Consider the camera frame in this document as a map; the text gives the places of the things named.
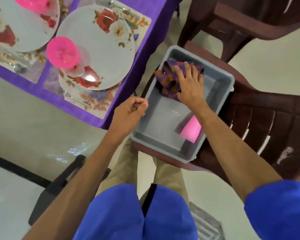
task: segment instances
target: person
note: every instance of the person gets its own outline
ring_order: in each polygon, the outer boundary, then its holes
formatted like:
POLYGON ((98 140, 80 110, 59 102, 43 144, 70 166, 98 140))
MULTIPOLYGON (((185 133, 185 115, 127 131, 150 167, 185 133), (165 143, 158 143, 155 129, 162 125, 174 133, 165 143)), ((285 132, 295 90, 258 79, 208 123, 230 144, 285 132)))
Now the person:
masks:
MULTIPOLYGON (((181 86, 178 98, 202 125, 254 230, 261 239, 300 240, 300 182, 283 180, 213 113, 204 100, 203 75, 187 63, 185 67, 185 77, 174 67, 181 86)), ((155 160, 153 184, 139 201, 138 154, 131 140, 100 184, 114 152, 136 128, 147 107, 145 99, 130 97, 115 109, 99 147, 24 240, 198 239, 180 168, 155 160)))

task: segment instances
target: floral placemat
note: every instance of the floral placemat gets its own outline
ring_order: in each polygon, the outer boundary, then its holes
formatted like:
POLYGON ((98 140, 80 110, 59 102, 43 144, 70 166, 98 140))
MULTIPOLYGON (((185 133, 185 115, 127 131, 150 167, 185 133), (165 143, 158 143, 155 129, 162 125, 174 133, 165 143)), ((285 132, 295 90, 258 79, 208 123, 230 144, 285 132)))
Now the floral placemat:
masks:
MULTIPOLYGON (((79 7, 92 5, 96 3, 96 0, 81 0, 79 3, 79 7)), ((145 37, 146 32, 148 31, 149 25, 151 24, 151 19, 142 15, 141 13, 137 12, 136 10, 129 8, 128 6, 124 5, 123 3, 114 0, 112 4, 112 10, 116 12, 118 9, 122 10, 123 17, 125 21, 128 23, 129 27, 131 28, 133 39, 135 40, 136 45, 136 52, 138 48, 140 47, 140 44, 145 37)), ((102 20, 95 21, 96 25, 99 25, 100 28, 107 28, 106 23, 102 22, 102 20)), ((59 84, 59 72, 58 68, 52 67, 50 70, 50 73, 48 75, 48 78, 45 82, 44 88, 60 95, 60 90, 62 90, 60 84, 59 84)), ((80 103, 74 101, 71 98, 65 97, 64 99, 77 107, 80 107, 82 109, 85 109, 87 112, 95 115, 96 117, 103 119, 109 109, 109 106, 111 105, 112 100, 114 99, 116 92, 118 91, 118 88, 121 83, 116 84, 112 88, 108 88, 106 90, 101 91, 90 91, 87 90, 80 94, 81 97, 76 97, 76 99, 80 99, 86 104, 89 104, 92 106, 92 108, 87 108, 80 103)))
MULTIPOLYGON (((65 16, 68 14, 69 7, 73 0, 58 0, 60 5, 60 19, 64 19, 65 16)), ((31 64, 30 68, 27 68, 26 72, 24 74, 20 74, 20 76, 24 77, 25 79, 37 83, 39 81, 39 78, 41 76, 41 73, 44 69, 44 66, 47 61, 47 56, 45 53, 46 46, 32 52, 13 52, 8 50, 10 53, 13 54, 11 57, 10 55, 3 52, 2 49, 0 49, 0 65, 9 69, 12 72, 15 72, 11 65, 2 62, 1 59, 4 59, 11 64, 21 64, 20 62, 16 61, 13 57, 19 57, 20 59, 23 59, 27 61, 29 64, 31 64)))

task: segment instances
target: purple tablecloth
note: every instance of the purple tablecloth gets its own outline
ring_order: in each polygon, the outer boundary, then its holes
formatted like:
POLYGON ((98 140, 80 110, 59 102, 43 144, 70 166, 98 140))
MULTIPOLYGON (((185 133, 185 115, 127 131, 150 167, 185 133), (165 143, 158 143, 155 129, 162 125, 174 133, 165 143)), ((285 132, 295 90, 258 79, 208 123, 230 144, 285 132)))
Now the purple tablecloth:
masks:
MULTIPOLYGON (((127 6, 135 9, 143 15, 151 18, 152 22, 146 33, 138 52, 136 53, 132 68, 122 81, 120 88, 104 119, 100 119, 85 110, 65 101, 56 94, 44 89, 44 82, 47 79, 52 65, 47 62, 41 74, 40 80, 34 84, 8 69, 0 66, 0 77, 25 92, 36 96, 64 112, 92 126, 108 129, 112 121, 114 109, 126 100, 140 83, 141 77, 146 69, 146 64, 158 45, 164 41, 168 27, 176 7, 182 0, 118 0, 127 6)), ((73 0, 70 12, 75 10, 80 0, 73 0)))

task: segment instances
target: khaki pants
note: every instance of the khaki pants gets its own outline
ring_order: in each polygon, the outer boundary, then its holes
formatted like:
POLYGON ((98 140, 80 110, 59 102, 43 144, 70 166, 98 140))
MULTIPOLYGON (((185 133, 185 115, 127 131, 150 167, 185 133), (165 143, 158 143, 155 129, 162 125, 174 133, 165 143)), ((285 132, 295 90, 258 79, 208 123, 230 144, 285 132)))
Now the khaki pants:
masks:
MULTIPOLYGON (((109 176, 100 184, 96 196, 119 184, 134 184, 137 186, 138 152, 133 146, 134 142, 131 139, 128 139, 121 150, 116 165, 109 176)), ((189 205, 188 193, 181 169, 156 158, 154 158, 154 161, 156 162, 157 169, 155 171, 153 183, 165 186, 175 191, 181 195, 189 205)), ((143 204, 147 194, 148 190, 140 199, 141 205, 143 204)))

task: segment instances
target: gray plastic tray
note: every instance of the gray plastic tray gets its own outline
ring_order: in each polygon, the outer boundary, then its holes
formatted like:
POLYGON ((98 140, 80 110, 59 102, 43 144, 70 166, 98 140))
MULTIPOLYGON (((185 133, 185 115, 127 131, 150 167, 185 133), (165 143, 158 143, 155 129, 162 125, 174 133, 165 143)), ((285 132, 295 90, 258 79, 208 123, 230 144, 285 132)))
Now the gray plastic tray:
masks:
MULTIPOLYGON (((235 83, 233 75, 177 45, 168 49, 159 68, 170 58, 192 61, 204 67, 204 97, 212 111, 218 114, 235 83)), ((131 138, 178 161, 188 163, 196 158, 206 136, 201 130, 195 143, 180 136, 193 113, 184 104, 161 96, 156 88, 157 82, 154 79, 149 87, 145 96, 149 107, 137 129, 132 132, 131 138)))

